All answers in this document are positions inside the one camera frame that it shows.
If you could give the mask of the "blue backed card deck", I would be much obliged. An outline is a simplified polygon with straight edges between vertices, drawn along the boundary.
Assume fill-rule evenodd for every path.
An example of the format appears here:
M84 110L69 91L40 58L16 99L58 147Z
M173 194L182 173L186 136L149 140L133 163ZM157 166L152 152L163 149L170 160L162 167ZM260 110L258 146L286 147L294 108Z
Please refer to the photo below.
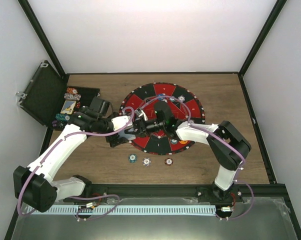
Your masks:
M118 133L118 135L120 138L123 138L124 140L127 140L127 141L132 141L132 140L136 139L136 136L133 134L133 132L125 133L125 131L122 130Z

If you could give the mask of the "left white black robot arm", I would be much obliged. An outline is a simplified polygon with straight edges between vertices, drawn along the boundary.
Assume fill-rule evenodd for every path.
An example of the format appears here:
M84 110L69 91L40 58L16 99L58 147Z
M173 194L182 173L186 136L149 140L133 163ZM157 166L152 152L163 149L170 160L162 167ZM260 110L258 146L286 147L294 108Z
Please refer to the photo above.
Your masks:
M86 178L73 176L54 181L54 177L88 137L117 137L133 126L135 110L131 106L123 108L121 114L113 112L106 118L108 108L103 107L104 103L94 97L90 106L82 106L70 116L58 138L35 161L14 170L14 194L20 216L26 216L22 210L23 204L43 213L59 200L74 198L87 202L92 198L93 190Z

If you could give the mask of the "orange big blind button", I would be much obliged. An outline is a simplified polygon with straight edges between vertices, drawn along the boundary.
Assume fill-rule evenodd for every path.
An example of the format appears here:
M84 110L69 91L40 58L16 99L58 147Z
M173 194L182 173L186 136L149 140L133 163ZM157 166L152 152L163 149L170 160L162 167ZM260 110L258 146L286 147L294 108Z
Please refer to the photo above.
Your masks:
M181 141L179 141L179 143L182 144L182 145L187 145L189 143L189 141L188 140L181 140Z

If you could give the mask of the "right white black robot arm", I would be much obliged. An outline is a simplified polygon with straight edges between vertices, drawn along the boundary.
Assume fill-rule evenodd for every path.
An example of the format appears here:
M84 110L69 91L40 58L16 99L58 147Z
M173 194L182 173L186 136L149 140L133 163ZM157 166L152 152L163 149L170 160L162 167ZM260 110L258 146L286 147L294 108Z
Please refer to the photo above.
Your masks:
M164 134L178 141L191 141L210 146L219 163L217 176L212 183L213 197L220 202L231 195L231 188L236 181L238 171L243 169L252 147L245 137L229 121L220 124L191 123L175 118L171 108L164 101L154 105L156 117L147 119L144 108L134 111L133 134L137 137L150 136L163 131Z

